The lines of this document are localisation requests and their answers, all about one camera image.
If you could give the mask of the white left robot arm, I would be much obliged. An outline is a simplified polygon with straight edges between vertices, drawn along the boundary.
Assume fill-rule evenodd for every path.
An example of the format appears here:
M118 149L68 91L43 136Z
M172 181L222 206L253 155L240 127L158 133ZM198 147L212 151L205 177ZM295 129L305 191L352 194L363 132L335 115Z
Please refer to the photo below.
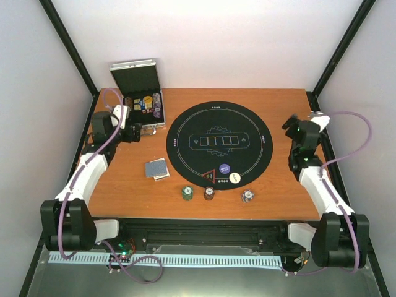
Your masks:
M118 105L112 111L93 114L92 131L87 135L92 141L84 143L75 172L65 188L40 207L47 250L63 253L89 251L105 239L115 249L128 244L129 234L119 227L117 219L95 220L88 205L118 145L140 141L142 125L131 122L130 112L130 108Z

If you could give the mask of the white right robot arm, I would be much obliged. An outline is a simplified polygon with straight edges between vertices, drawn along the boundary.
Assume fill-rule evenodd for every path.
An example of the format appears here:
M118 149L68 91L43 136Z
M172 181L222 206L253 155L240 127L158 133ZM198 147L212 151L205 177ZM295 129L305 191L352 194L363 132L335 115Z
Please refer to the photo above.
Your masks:
M291 139L290 171L305 188L320 216L318 226L289 223L288 240L310 252L318 267L339 267L351 273L364 267L369 246L369 220L357 214L337 192L316 155L330 116L313 112L309 120L291 116L283 124Z

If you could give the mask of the brown poker chip stack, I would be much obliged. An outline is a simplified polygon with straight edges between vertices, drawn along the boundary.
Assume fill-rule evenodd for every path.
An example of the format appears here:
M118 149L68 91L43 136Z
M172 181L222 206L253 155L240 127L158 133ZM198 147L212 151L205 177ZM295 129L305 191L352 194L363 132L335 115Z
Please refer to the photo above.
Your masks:
M214 195L215 195L214 188L212 188L212 187L205 188L205 191L204 191L204 199L205 200L208 200L208 201L212 200L214 198Z

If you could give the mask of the white dealer button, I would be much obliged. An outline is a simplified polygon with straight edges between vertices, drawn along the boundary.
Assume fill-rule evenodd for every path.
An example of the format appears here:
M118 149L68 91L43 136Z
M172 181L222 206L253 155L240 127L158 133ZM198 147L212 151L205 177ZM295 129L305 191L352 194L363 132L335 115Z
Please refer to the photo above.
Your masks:
M233 184L238 184L241 181L241 175L239 173L231 173L229 175L229 180Z

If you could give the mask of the red triangular all-in marker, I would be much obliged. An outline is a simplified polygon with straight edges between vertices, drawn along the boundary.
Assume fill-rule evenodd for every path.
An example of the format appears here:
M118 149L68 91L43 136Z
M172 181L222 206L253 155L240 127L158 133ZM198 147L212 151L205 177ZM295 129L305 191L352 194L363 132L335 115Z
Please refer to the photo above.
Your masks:
M216 169L212 169L202 175L204 179L210 181L212 184L216 183Z

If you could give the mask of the green poker chip stack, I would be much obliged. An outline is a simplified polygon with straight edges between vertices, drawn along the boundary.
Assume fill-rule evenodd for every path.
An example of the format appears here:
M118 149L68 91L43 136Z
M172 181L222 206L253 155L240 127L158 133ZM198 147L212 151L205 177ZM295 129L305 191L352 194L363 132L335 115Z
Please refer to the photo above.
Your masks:
M181 190L182 198L185 201L190 201L193 198L194 190L192 186L184 186Z

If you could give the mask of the purple small blind button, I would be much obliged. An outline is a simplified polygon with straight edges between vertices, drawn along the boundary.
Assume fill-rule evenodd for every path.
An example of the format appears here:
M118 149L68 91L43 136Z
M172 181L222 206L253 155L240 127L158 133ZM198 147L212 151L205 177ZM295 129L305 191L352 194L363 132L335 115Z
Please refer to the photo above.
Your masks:
M228 164L226 164L226 163L223 163L223 164L221 164L221 165L219 166L219 172L220 172L221 174L228 174L228 173L231 172L231 166L228 165Z

